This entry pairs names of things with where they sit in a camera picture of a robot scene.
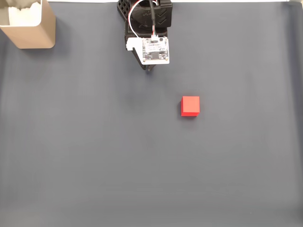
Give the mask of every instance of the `cardboard box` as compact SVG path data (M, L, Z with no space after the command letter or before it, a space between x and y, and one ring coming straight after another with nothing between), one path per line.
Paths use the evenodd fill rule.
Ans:
M47 49L55 45L56 16L47 0L41 0L41 23L37 26L10 26L9 9L0 9L0 29L20 49Z

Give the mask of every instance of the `red cube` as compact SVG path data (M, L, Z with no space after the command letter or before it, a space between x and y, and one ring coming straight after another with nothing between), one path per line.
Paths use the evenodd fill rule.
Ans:
M181 116L196 117L200 113L199 96L183 96L181 99Z

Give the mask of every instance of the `gray surface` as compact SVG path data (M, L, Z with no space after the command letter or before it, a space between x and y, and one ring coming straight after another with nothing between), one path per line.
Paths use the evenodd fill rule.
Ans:
M303 226L301 5L174 4L150 74L115 4L52 7L53 49L0 34L1 227Z

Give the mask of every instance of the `cable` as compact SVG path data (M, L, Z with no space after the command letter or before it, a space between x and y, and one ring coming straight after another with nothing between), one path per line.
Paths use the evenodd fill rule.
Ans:
M156 35L156 15L155 15L155 9L153 8L152 0L150 1L151 6L151 17L152 17L152 35Z
M130 26L132 32L133 32L138 38L139 38L139 36L138 36L137 33L134 31L134 29L133 29L133 27L132 27L132 24L131 24L131 15L132 15L132 12L133 12L134 8L135 8L140 2L142 2L142 1L144 1L144 0L138 0L138 1L133 5L133 7L131 8L131 10L130 10L129 13L128 13L128 23L129 23L129 26ZM155 3L156 5L158 5L158 1L157 1L157 0L153 0L152 2ZM152 25L152 34L154 35L154 33L155 33L155 26Z

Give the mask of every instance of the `white wire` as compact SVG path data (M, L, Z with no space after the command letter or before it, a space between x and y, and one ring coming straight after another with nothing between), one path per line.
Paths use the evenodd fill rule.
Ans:
M129 26L130 26L132 32L133 32L138 38L139 38L139 36L138 36L137 33L134 31L134 29L133 29L133 27L132 27L132 24L131 24L131 15L132 15L132 12L133 12L134 8L135 8L140 2L142 2L142 1L144 1L144 0L138 0L138 1L133 5L133 7L131 8L131 10L130 10L129 13L128 13L128 23L129 23ZM158 5L158 0L155 0L155 1L152 1L152 2L155 3L156 5Z

